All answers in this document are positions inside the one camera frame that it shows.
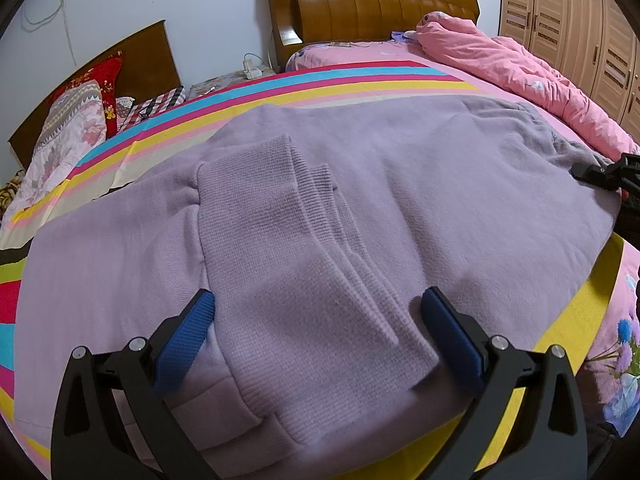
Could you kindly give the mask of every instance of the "wall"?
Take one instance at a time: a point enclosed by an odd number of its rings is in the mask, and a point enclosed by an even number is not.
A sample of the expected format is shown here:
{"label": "wall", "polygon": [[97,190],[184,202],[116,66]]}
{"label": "wall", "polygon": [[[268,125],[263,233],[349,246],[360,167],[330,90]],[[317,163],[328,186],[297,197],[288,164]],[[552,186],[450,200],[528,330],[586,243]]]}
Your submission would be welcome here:
{"label": "wall", "polygon": [[[479,27],[498,31],[500,0],[478,0]],[[34,22],[58,0],[26,0]],[[0,40],[0,182],[18,163],[6,140],[58,83],[75,71],[62,14],[36,32],[21,27],[20,12]],[[140,28],[166,20],[169,42],[183,84],[241,68],[242,54],[266,59],[271,21],[267,0],[66,0],[69,32],[78,66]]]}

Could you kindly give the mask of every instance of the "yellow stripe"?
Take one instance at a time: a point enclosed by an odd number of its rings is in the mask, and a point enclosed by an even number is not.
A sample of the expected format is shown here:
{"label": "yellow stripe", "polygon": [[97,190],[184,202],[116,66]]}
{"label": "yellow stripe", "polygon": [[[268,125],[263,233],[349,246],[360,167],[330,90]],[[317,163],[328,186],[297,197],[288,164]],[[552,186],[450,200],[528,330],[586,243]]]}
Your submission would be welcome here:
{"label": "yellow stripe", "polygon": [[27,259],[21,259],[14,264],[0,266],[0,283],[17,282],[22,279],[22,270]]}
{"label": "yellow stripe", "polygon": [[29,438],[28,436],[25,436],[24,438],[27,441],[27,443],[31,447],[33,447],[34,451],[36,451],[39,455],[42,455],[48,461],[51,460],[51,452],[49,449],[44,447],[42,444],[38,444],[35,440],[33,440],[32,438]]}
{"label": "yellow stripe", "polygon": [[0,411],[11,421],[14,421],[14,400],[0,388]]}
{"label": "yellow stripe", "polygon": [[162,142],[172,137],[177,137],[181,134],[190,132],[201,126],[206,126],[217,121],[221,121],[226,118],[235,117],[241,113],[244,113],[251,108],[255,108],[259,105],[270,103],[275,105],[290,104],[296,101],[309,100],[327,96],[337,96],[342,94],[349,94],[354,92],[367,92],[367,91],[385,91],[393,89],[425,89],[425,88],[438,88],[438,89],[459,89],[459,90],[474,90],[475,86],[465,81],[378,81],[378,82],[360,82],[360,83],[348,83],[337,84],[321,88],[311,88],[307,90],[299,90],[295,92],[288,92],[286,94],[266,97],[264,99],[250,101],[244,104],[230,106],[222,110],[217,110],[210,114],[186,121],[176,126],[172,126],[166,130],[153,134],[142,140],[135,140],[132,144],[126,146],[122,150],[111,154],[102,161],[87,168],[82,173],[78,173],[70,180],[65,180],[45,195],[41,200],[35,203],[28,209],[16,213],[13,217],[13,221],[30,218],[35,215],[41,208],[46,207],[53,197],[62,195],[63,191],[67,188],[72,189],[75,186],[83,183],[88,178],[94,176],[99,171],[108,168],[118,160],[122,160],[127,155],[140,152],[150,146]]}
{"label": "yellow stripe", "polygon": [[[591,274],[567,308],[544,333],[534,350],[545,352],[559,343],[567,350],[574,371],[582,365],[600,328],[616,284],[624,241],[613,234],[600,252]],[[514,390],[491,444],[476,470],[496,462],[511,432],[524,390]],[[392,456],[334,480],[414,480],[434,459],[461,417],[426,434]]]}

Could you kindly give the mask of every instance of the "blue textured pad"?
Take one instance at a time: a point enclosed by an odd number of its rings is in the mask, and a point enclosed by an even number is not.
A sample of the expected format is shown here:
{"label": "blue textured pad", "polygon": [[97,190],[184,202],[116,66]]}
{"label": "blue textured pad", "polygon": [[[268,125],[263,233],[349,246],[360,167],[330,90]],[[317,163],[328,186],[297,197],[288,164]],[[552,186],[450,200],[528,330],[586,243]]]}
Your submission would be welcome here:
{"label": "blue textured pad", "polygon": [[158,396],[164,397],[180,387],[207,337],[207,330],[213,323],[215,311],[216,302],[213,294],[209,291],[204,292],[162,348],[156,359],[154,390]]}
{"label": "blue textured pad", "polygon": [[449,308],[428,288],[420,306],[422,320],[456,382],[474,394],[484,390],[482,357]]}

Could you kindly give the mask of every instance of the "wardrobe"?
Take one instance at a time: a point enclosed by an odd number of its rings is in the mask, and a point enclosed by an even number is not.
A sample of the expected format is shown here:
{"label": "wardrobe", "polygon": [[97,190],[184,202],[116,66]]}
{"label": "wardrobe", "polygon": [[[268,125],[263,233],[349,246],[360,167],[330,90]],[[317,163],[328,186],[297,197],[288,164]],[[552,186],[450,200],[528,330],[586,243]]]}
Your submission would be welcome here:
{"label": "wardrobe", "polygon": [[640,142],[640,43],[614,0],[502,0],[500,35],[557,68]]}

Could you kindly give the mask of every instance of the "headboard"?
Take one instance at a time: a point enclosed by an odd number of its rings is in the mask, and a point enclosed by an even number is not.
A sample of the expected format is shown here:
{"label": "headboard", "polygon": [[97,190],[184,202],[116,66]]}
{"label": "headboard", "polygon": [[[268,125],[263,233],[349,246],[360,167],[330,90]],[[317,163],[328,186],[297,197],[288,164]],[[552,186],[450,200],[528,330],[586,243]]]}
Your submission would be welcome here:
{"label": "headboard", "polygon": [[278,64],[303,46],[326,41],[383,41],[411,30],[432,10],[477,22],[477,0],[269,0]]}
{"label": "headboard", "polygon": [[[82,75],[91,66],[117,51],[122,51],[122,68],[116,79],[116,97],[130,96],[137,102],[146,101],[180,86],[180,77],[164,30],[164,20],[143,28],[108,48],[61,84]],[[9,139],[18,160],[25,168],[31,162],[33,148],[47,119],[48,99],[49,96],[31,112]]]}

